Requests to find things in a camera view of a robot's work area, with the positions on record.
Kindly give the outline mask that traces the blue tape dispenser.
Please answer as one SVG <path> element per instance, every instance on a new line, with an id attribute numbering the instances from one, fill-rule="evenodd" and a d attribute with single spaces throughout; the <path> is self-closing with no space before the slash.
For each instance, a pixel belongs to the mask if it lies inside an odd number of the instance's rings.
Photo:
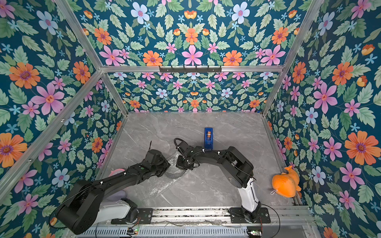
<path id="1" fill-rule="evenodd" d="M 208 150 L 213 149 L 213 128 L 204 129 L 204 148 Z"/>

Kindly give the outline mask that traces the clear bubble wrap sheet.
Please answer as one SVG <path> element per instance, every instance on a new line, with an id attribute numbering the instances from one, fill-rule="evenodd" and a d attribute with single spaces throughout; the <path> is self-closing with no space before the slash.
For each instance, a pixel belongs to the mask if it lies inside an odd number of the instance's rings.
<path id="1" fill-rule="evenodd" d="M 147 185 L 145 185 L 144 188 L 146 188 L 148 198 L 158 197 L 166 189 L 174 185 L 177 180 L 185 175 L 185 170 L 176 167 L 177 159 L 179 156 L 179 152 L 172 154 L 167 159 L 170 164 L 168 170 L 162 176 L 153 176 L 147 181 Z"/>

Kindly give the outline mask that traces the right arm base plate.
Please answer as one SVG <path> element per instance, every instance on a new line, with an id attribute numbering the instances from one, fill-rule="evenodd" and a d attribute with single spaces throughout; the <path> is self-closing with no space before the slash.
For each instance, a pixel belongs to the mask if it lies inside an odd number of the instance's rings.
<path id="1" fill-rule="evenodd" d="M 242 207 L 231 207 L 228 209 L 230 220 L 233 224 L 269 224 L 270 215 L 267 208 L 260 208 L 257 212 L 248 212 Z"/>

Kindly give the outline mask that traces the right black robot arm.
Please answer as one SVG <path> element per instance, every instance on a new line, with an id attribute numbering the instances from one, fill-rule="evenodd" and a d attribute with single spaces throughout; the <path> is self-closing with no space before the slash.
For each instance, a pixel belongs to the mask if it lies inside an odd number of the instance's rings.
<path id="1" fill-rule="evenodd" d="M 177 168 L 193 170 L 201 164 L 218 166 L 228 181 L 238 189 L 242 201 L 241 217 L 249 223 L 259 219 L 262 204 L 254 188 L 254 166 L 237 148 L 230 146 L 225 150 L 213 150 L 201 146 L 192 147 L 180 138 L 174 139 L 174 145 L 180 153 Z"/>

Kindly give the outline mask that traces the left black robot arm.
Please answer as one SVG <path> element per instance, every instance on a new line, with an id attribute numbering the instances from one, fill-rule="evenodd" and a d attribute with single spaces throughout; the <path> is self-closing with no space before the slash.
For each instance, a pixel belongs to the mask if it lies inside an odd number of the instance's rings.
<path id="1" fill-rule="evenodd" d="M 159 178 L 169 168 L 170 163 L 163 154 L 151 149 L 140 163 L 120 173 L 95 181 L 79 180 L 58 207 L 56 218 L 76 235 L 95 223 L 125 218 L 131 207 L 127 202 L 105 202 L 104 199 L 153 176 Z"/>

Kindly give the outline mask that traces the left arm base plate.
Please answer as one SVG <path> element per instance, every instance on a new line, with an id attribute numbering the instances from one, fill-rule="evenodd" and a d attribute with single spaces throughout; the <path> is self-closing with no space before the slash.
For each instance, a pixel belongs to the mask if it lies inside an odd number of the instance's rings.
<path id="1" fill-rule="evenodd" d="M 153 217 L 152 208 L 133 208 L 125 218 L 113 219 L 113 225 L 135 225 L 135 224 L 150 224 Z"/>

